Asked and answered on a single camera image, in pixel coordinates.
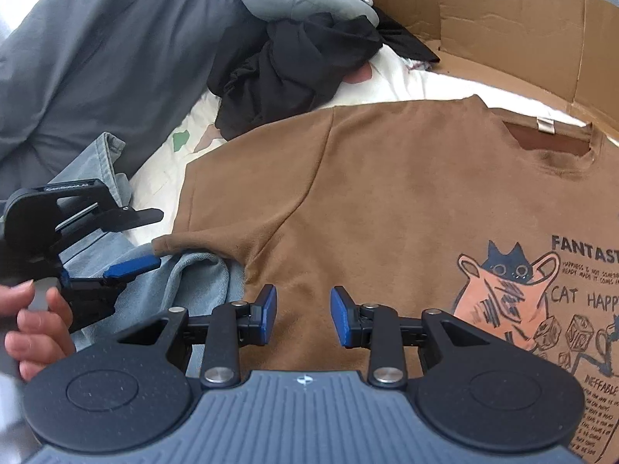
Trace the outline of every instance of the logo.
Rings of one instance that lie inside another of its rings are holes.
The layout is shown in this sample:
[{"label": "logo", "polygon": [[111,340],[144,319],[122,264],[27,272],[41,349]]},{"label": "logo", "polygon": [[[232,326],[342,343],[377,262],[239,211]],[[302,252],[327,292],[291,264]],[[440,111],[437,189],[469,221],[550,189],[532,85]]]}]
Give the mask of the logo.
[{"label": "logo", "polygon": [[300,377],[297,377],[296,381],[302,386],[307,387],[309,384],[311,384],[314,381],[314,379],[310,377],[308,374],[303,374]]},{"label": "logo", "polygon": [[56,190],[72,190],[72,189],[81,189],[84,187],[90,187],[90,183],[79,183],[77,185],[63,185],[58,187],[45,187],[43,190],[45,192],[55,192]]}]

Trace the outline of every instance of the gray blanket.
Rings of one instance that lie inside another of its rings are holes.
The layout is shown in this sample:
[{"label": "gray blanket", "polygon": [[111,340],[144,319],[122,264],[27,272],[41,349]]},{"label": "gray blanket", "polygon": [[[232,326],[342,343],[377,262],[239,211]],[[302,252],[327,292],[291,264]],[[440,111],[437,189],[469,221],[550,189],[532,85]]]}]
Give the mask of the gray blanket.
[{"label": "gray blanket", "polygon": [[240,0],[40,0],[0,44],[0,200],[104,132],[131,177],[206,89]]}]

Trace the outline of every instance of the brown t-shirt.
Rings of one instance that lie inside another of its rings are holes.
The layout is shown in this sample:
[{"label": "brown t-shirt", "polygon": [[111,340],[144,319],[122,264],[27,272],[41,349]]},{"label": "brown t-shirt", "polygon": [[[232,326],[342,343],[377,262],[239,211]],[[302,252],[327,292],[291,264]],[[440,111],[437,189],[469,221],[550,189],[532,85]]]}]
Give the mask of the brown t-shirt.
[{"label": "brown t-shirt", "polygon": [[401,316],[453,312],[572,372],[587,396],[573,450],[612,464],[619,149],[590,127],[536,128],[478,97],[263,126],[188,166],[174,233],[156,249],[235,258],[248,300],[277,285],[272,342],[243,349],[244,367],[365,370],[367,351],[338,344],[334,285]]}]

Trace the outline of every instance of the cat illustration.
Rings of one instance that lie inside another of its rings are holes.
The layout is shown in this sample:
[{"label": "cat illustration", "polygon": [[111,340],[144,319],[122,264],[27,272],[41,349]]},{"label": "cat illustration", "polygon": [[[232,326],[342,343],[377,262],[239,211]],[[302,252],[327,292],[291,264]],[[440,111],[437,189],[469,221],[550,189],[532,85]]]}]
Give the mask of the cat illustration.
[{"label": "cat illustration", "polygon": [[482,268],[494,275],[515,283],[526,284],[533,277],[533,267],[528,262],[519,242],[504,255],[494,242],[488,242],[488,259],[482,263]]},{"label": "cat illustration", "polygon": [[519,243],[503,254],[489,241],[484,263],[465,254],[457,263],[469,280],[456,298],[454,316],[533,350],[535,331],[548,318],[545,292],[559,272],[559,255],[548,252],[530,263]]}]

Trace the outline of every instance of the clothing tag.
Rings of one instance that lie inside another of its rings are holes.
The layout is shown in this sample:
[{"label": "clothing tag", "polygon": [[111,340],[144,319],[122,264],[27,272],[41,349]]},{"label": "clothing tag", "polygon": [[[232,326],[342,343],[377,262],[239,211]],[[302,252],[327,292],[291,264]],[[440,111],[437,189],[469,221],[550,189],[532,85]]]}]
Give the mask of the clothing tag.
[{"label": "clothing tag", "polygon": [[544,119],[537,117],[537,129],[541,132],[547,132],[548,134],[555,133],[555,121],[552,119]]}]

